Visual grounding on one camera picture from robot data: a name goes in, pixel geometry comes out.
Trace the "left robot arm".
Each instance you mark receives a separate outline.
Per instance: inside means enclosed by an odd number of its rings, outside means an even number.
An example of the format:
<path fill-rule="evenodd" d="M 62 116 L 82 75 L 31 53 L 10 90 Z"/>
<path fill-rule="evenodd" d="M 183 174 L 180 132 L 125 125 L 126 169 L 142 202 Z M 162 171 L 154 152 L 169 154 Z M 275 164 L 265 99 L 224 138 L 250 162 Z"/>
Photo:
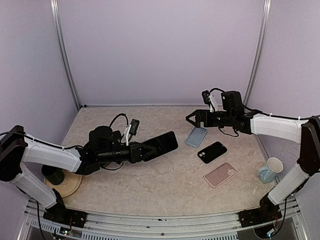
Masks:
<path fill-rule="evenodd" d="M 57 169 L 88 176 L 109 163 L 148 162 L 178 146 L 173 131 L 143 142 L 122 143 L 121 138 L 119 131 L 102 125 L 89 133 L 84 146 L 63 147 L 36 139 L 16 125 L 11 131 L 4 132 L 0 141 L 0 179 L 35 199 L 57 221 L 66 222 L 70 211 L 61 195 L 41 182 L 26 164 L 41 164 L 44 176 L 52 175 Z"/>

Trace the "black phone teal edge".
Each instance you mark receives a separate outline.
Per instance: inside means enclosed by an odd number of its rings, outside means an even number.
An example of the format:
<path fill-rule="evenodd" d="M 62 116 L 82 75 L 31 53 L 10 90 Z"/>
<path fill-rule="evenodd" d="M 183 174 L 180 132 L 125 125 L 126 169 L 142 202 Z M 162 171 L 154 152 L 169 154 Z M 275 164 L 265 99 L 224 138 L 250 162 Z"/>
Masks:
<path fill-rule="evenodd" d="M 176 135 L 173 131 L 169 131 L 157 137 L 146 140 L 143 142 L 143 144 L 156 148 L 156 152 L 144 159 L 144 162 L 151 161 L 157 157 L 174 151 L 179 147 Z"/>

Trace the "light blue phone case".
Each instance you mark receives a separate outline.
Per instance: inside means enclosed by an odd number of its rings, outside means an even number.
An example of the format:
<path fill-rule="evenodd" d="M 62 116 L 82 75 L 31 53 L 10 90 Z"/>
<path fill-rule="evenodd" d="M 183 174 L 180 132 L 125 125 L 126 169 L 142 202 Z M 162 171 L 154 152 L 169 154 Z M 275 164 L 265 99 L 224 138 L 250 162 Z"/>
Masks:
<path fill-rule="evenodd" d="M 198 148 L 204 140 L 208 130 L 203 127 L 194 127 L 185 139 L 185 144 L 193 148 Z"/>

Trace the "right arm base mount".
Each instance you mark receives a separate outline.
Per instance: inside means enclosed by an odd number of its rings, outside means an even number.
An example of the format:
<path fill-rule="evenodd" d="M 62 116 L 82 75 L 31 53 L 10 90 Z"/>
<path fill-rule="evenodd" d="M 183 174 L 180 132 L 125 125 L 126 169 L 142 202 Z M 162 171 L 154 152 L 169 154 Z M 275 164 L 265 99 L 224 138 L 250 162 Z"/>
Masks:
<path fill-rule="evenodd" d="M 243 210 L 238 213 L 238 218 L 242 228 L 251 227 L 259 224 L 275 221 L 282 218 L 281 211 L 263 213 L 260 208 Z"/>

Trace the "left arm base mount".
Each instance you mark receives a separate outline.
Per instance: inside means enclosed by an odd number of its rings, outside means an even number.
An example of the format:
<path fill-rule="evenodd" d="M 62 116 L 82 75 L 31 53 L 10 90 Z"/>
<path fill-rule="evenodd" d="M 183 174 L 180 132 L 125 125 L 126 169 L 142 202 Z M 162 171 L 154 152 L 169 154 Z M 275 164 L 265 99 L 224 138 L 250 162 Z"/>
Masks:
<path fill-rule="evenodd" d="M 43 218 L 70 227 L 84 228 L 88 214 L 69 208 L 51 207 L 46 209 Z"/>

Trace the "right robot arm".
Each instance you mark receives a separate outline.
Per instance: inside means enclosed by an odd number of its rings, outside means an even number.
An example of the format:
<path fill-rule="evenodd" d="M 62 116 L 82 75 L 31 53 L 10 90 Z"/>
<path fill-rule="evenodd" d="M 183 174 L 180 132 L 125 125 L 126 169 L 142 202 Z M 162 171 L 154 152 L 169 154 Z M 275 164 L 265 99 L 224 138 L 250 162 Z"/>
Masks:
<path fill-rule="evenodd" d="M 209 109 L 196 109 L 186 116 L 195 127 L 231 127 L 235 133 L 270 136 L 299 145 L 296 164 L 267 194 L 267 202 L 256 210 L 256 218 L 266 222 L 289 195 L 303 187 L 306 181 L 320 171 L 320 117 L 288 117 L 251 109 L 243 104 L 241 93 L 221 91 L 222 109 L 218 110 L 210 90 L 201 93 Z"/>

